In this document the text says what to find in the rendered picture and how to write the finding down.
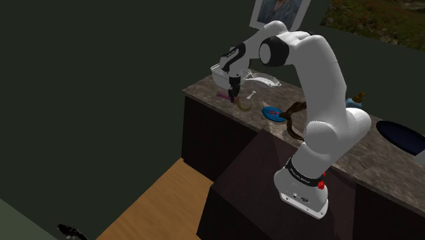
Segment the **dark blue round sink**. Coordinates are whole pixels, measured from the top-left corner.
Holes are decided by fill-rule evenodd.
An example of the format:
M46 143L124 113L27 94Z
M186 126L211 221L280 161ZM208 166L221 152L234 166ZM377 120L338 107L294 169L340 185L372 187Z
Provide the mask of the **dark blue round sink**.
M376 128L386 140L411 155L418 155L425 150L425 136L415 130L386 120L378 121Z

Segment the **dark kitchen counter cabinet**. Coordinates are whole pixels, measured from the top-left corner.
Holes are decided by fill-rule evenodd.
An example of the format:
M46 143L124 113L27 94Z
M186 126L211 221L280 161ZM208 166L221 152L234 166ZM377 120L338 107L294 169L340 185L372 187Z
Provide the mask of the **dark kitchen counter cabinet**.
M300 146L261 110L302 101L302 89L286 82L274 89L254 84L245 89L256 91L247 112L217 97L211 76L184 90L182 157L212 184L262 130L295 149ZM425 240L425 166L388 142L376 127L331 167L356 185L358 240Z

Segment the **landscape wall picture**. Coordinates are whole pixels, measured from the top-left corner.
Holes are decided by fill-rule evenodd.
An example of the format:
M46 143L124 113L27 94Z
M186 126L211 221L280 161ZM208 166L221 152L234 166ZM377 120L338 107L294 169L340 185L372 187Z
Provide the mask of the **landscape wall picture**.
M331 0L320 25L425 52L425 0Z

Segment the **framed portrait wall picture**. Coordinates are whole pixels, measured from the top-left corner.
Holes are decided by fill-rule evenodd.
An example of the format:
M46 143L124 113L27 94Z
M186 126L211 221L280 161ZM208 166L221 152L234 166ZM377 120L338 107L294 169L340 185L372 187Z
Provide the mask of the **framed portrait wall picture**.
M250 27L261 29L278 20L289 31L298 30L311 0L255 0Z

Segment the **tan curved banana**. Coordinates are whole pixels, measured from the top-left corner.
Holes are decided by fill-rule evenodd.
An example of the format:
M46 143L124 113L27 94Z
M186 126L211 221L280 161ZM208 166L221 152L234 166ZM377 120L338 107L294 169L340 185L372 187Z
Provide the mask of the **tan curved banana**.
M236 99L236 105L239 110L247 112L251 110L253 104L251 100L248 100L245 97L240 97Z

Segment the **blue bottle with brown stopper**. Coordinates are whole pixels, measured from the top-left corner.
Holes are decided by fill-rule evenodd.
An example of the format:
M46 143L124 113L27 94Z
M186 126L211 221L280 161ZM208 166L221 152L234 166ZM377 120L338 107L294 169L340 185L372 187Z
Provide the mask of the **blue bottle with brown stopper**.
M347 98L345 105L347 108L362 108L363 97L366 94L364 92L360 92L354 97Z

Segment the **dark brown robot stand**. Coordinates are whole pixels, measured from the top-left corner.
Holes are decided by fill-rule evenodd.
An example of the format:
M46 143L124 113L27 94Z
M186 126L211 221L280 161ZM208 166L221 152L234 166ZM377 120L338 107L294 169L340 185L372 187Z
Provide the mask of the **dark brown robot stand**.
M283 202L273 177L295 147L262 130L211 185L198 226L201 240L358 240L356 185L331 167L329 207L320 220Z

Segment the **blue round plate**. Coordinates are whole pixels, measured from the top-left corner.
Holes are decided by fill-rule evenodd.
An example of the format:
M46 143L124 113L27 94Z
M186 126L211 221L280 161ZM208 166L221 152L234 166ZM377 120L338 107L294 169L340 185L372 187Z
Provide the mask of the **blue round plate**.
M286 121L285 118L281 117L280 114L283 111L273 107L273 106L265 106L262 108L262 114L267 118L267 120L275 122L275 123L283 123Z

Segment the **white dish rack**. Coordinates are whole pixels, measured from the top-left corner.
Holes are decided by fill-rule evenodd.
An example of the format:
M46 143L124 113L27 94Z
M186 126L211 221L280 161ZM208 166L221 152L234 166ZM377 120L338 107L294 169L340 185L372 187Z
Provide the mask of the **white dish rack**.
M212 79L214 83L223 89L229 89L230 88L230 80L228 75L220 68L219 64L215 64L210 68L212 72ZM265 74L265 73L259 73L259 72L252 72L251 70L245 69L241 72L241 79L240 83L243 85L245 83L253 83L257 84L260 87L263 88L275 88L280 87L281 83L279 80L277 80L274 76Z

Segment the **small black object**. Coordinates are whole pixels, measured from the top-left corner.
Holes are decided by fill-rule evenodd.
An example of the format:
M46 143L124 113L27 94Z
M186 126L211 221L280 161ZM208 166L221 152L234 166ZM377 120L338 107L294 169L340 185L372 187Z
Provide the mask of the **small black object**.
M82 232L73 226L58 224L57 229L65 235L67 240L89 240Z

